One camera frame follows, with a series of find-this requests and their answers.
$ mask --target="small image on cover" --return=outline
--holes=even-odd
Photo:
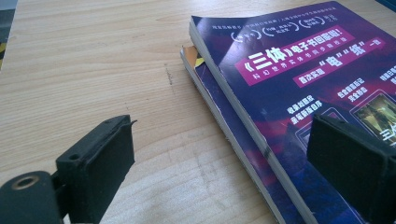
[[[309,135],[311,134],[311,123],[309,122],[308,125],[304,126],[302,129],[300,129],[296,135],[300,142],[304,145],[304,153],[306,154],[306,149],[308,147],[308,141],[309,141]]]
[[[354,115],[377,138],[396,147],[396,104],[386,94],[374,96]]]

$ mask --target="wooden table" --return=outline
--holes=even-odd
[[[0,184],[130,114],[136,164],[102,223],[275,223],[179,58],[190,15],[322,1],[20,0],[0,75]],[[374,0],[340,1],[396,36]]]

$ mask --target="stack of books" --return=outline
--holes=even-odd
[[[396,39],[337,2],[192,16],[190,36],[181,58],[277,221],[365,223],[307,145],[320,114],[395,148]]]

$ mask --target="purple book cover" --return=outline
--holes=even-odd
[[[307,162],[306,146],[313,114],[396,145],[396,39],[337,2],[192,22],[213,59],[208,67],[246,111],[239,117],[265,138],[315,219],[361,223]]]

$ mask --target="paperback book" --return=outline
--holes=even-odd
[[[278,223],[304,223],[248,130],[236,115],[195,47],[183,48],[181,58],[233,150],[244,164]]]
[[[396,147],[396,39],[337,2],[193,16],[190,35],[304,221],[364,223],[307,161],[307,142],[323,114]]]
[[[6,0],[0,4],[0,69],[6,53],[9,31],[14,19],[17,0]]]

